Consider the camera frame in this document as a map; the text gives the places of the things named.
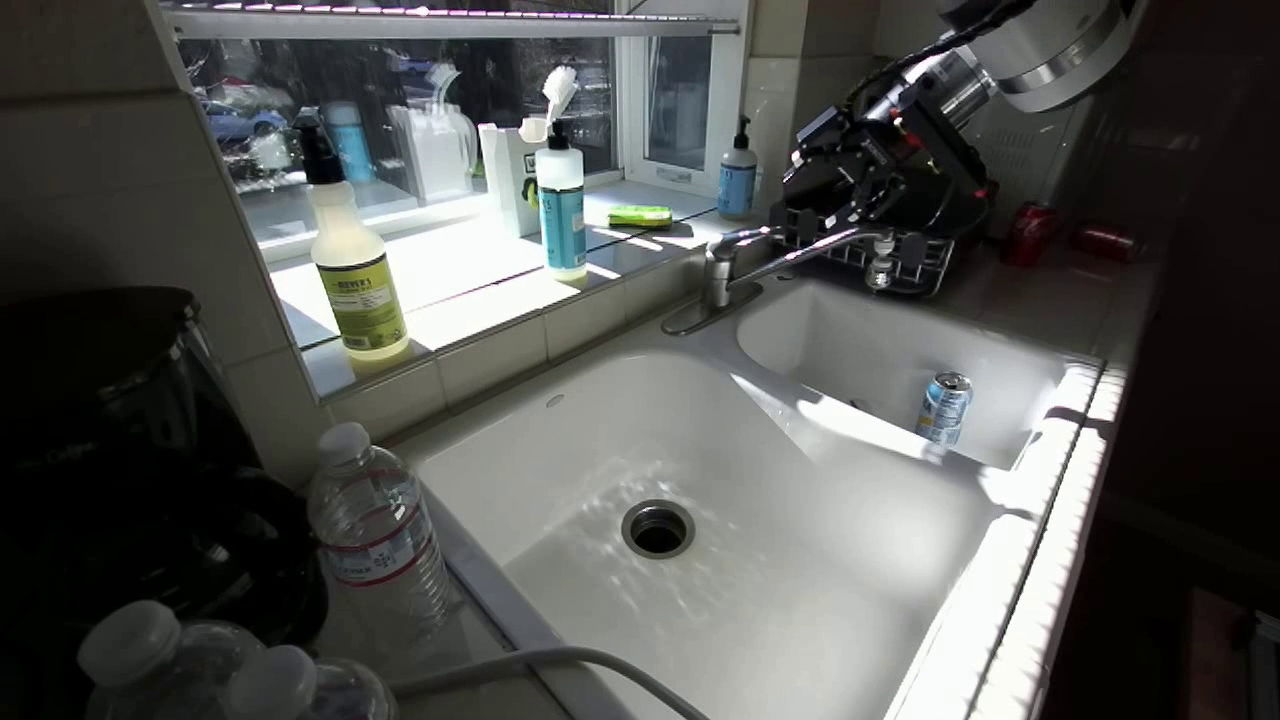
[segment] cable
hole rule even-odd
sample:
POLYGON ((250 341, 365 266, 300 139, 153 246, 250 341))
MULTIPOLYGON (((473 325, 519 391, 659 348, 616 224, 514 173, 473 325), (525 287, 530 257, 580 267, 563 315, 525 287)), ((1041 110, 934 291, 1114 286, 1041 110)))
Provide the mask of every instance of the cable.
POLYGON ((877 70, 873 78, 864 78, 864 80, 843 98, 843 112, 853 112, 853 105, 855 105, 873 86, 882 86, 885 78, 902 78, 906 70, 912 70, 912 66, 922 66, 922 60, 929 60, 929 55, 954 54, 954 50, 960 50, 960 45, 973 45, 980 32, 1000 27, 1000 25, 1009 22, 1009 9, 1016 9, 1016 3, 1025 3, 1025 0, 1000 0, 987 16, 973 22, 970 27, 954 32, 954 37, 946 37, 946 40, 937 40, 937 45, 929 45, 929 50, 922 50, 922 54, 890 66, 890 70, 877 70))
POLYGON ((628 677, 631 685, 649 690, 658 702, 664 702, 675 718, 685 720, 707 720, 702 707, 693 707, 685 696, 675 696, 668 685, 652 682, 649 673, 639 673, 635 666, 595 651, 595 647, 533 647, 533 651, 507 651, 507 655, 494 655, 467 667, 452 667, 442 677, 425 677, 425 682, 409 682, 398 685, 398 696, 433 696, 446 692, 452 685, 479 685, 479 682, 497 682, 497 677, 514 677, 538 666, 601 666, 613 667, 620 677, 628 677))

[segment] sink basin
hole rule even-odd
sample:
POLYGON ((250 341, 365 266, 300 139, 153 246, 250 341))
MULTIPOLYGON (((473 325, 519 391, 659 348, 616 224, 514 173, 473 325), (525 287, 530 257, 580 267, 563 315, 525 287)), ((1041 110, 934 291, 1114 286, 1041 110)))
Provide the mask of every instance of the sink basin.
POLYGON ((833 445, 836 465, 808 456, 785 409, 718 365, 616 348, 406 456, 563 645, 616 651, 707 718, 873 720, 996 510, 973 479, 833 445))
POLYGON ((737 327, 741 348, 775 377, 915 427, 926 384, 964 371, 973 403, 956 452, 1011 467, 1048 413, 1063 361, 915 308, 826 282, 785 282, 737 327))

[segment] coffee maker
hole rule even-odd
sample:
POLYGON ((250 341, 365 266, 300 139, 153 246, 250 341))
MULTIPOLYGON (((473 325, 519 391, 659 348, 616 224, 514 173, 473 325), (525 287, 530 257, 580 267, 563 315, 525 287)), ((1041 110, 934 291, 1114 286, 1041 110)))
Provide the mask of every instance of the coffee maker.
POLYGON ((310 645, 303 501, 238 422, 196 297, 92 287, 0 308, 0 718, 80 718, 80 636, 153 597, 310 645))

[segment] sink drain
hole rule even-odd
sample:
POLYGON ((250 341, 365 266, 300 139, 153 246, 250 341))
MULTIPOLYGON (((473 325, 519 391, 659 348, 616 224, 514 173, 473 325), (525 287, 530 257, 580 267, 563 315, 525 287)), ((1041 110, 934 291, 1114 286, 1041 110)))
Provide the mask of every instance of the sink drain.
POLYGON ((645 501, 628 510, 625 541, 635 556, 672 559, 693 545, 693 516, 672 501, 645 501))

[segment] yellow bottle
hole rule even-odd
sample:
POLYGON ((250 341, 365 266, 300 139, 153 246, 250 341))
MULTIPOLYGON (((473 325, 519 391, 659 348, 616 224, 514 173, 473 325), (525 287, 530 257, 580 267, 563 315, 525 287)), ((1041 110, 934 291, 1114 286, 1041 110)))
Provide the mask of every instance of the yellow bottle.
POLYGON ((358 367, 390 365, 409 348, 409 331, 385 240, 359 224, 346 166, 318 125, 300 125, 300 146, 318 210, 313 259, 342 341, 358 367))

